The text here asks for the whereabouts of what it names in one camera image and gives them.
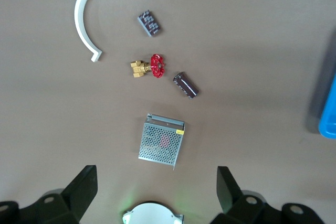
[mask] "yellow sticker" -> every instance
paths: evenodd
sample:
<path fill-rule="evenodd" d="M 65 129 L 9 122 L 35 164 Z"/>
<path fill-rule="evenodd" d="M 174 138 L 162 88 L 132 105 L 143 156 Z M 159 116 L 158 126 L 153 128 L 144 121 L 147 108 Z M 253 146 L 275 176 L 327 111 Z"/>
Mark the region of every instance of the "yellow sticker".
<path fill-rule="evenodd" d="M 179 135 L 184 135 L 184 131 L 181 131 L 181 130 L 176 130 L 176 133 Z"/>

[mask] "valve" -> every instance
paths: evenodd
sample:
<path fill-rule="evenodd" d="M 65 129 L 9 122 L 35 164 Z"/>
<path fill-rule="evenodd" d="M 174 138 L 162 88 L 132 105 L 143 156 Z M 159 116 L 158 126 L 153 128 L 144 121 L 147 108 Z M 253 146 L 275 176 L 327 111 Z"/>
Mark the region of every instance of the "valve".
<path fill-rule="evenodd" d="M 131 63 L 131 67 L 133 69 L 133 76 L 135 78 L 144 76 L 145 73 L 148 73 L 150 71 L 152 71 L 155 77 L 160 78 L 164 74 L 163 66 L 164 66 L 163 58 L 157 54 L 151 57 L 150 64 L 142 60 L 136 60 Z"/>

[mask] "perforated metal cover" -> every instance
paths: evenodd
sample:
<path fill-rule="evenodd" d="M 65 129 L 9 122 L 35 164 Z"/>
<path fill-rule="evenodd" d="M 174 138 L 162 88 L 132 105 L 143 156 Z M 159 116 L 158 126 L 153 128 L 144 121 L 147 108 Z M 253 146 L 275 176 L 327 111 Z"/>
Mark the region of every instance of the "perforated metal cover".
<path fill-rule="evenodd" d="M 143 126 L 139 158 L 175 166 L 184 122 L 149 114 Z"/>

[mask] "red handwheel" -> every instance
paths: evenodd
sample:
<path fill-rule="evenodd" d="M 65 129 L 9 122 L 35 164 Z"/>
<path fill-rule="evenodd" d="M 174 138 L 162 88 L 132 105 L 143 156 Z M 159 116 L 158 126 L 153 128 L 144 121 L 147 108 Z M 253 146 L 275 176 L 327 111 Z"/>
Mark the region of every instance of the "red handwheel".
<path fill-rule="evenodd" d="M 160 78 L 164 74 L 163 58 L 160 55 L 153 55 L 151 58 L 151 69 L 155 77 Z"/>

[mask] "blue tray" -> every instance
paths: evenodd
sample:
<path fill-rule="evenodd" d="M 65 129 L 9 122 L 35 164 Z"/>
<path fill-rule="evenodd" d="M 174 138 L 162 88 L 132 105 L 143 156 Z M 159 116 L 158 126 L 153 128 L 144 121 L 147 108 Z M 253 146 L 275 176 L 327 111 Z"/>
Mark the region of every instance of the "blue tray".
<path fill-rule="evenodd" d="M 336 139 L 336 76 L 324 106 L 319 131 L 322 136 Z"/>

